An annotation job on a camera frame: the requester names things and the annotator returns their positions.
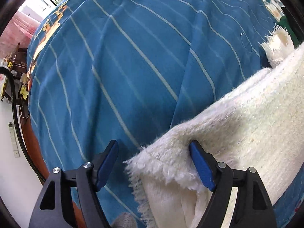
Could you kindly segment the cluttered wooden side table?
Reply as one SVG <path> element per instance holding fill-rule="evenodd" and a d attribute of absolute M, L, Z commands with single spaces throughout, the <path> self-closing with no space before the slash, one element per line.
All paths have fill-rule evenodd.
<path fill-rule="evenodd" d="M 27 77 L 27 48 L 20 47 L 20 42 L 15 49 L 2 59 L 1 67 L 6 68 L 12 74 L 15 86 L 15 99 L 19 116 L 23 120 L 29 117 L 28 110 L 28 90 L 26 84 Z"/>

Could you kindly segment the blue striped bed sheet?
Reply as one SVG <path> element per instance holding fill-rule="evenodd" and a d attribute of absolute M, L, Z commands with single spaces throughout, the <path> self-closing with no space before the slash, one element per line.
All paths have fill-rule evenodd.
<path fill-rule="evenodd" d="M 262 43 L 278 23 L 262 0 L 64 0 L 27 52 L 31 126 L 46 166 L 77 169 L 117 141 L 98 200 L 110 227 L 148 227 L 126 162 L 269 67 Z M 278 227 L 257 169 L 234 169 L 197 140 L 188 150 L 211 192 L 199 223 Z"/>

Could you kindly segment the white fluffy knit garment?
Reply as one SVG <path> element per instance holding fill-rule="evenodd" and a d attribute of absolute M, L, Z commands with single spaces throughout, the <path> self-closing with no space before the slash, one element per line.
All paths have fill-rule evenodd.
<path fill-rule="evenodd" d="M 276 26 L 262 47 L 269 67 L 126 162 L 148 227 L 195 227 L 205 212 L 211 192 L 190 158 L 192 140 L 234 169 L 257 169 L 278 227 L 296 214 L 303 202 L 303 46 Z"/>

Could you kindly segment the dark green black clothes pile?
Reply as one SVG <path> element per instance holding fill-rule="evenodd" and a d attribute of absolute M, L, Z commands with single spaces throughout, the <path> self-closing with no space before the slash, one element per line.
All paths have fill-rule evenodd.
<path fill-rule="evenodd" d="M 287 10 L 285 7 L 281 7 L 281 9 L 284 13 L 284 16 L 281 17 L 278 24 L 288 31 L 292 38 L 294 47 L 297 48 L 302 42 L 302 32 L 300 30 L 300 27 L 289 10 Z"/>

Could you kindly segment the red wooden bed frame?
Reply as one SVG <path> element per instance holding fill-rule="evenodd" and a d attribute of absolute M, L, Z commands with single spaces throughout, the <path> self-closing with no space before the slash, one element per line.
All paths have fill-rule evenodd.
<path fill-rule="evenodd" d="M 33 161 L 37 169 L 41 172 L 41 174 L 44 176 L 44 178 L 47 179 L 49 176 L 49 170 L 42 157 L 39 142 L 33 133 L 30 117 L 28 117 L 27 119 L 21 118 L 21 128 L 24 143 L 31 160 Z M 73 209 L 78 227 L 87 227 L 82 212 L 77 207 L 75 202 L 73 202 Z"/>

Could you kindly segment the white wall switch strip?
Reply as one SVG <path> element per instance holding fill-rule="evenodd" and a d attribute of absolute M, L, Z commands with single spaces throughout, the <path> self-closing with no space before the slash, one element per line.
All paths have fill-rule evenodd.
<path fill-rule="evenodd" d="M 15 134 L 14 123 L 8 122 L 8 130 L 9 130 L 10 141 L 11 141 L 14 157 L 19 158 L 20 153 L 17 145 L 17 136 Z"/>

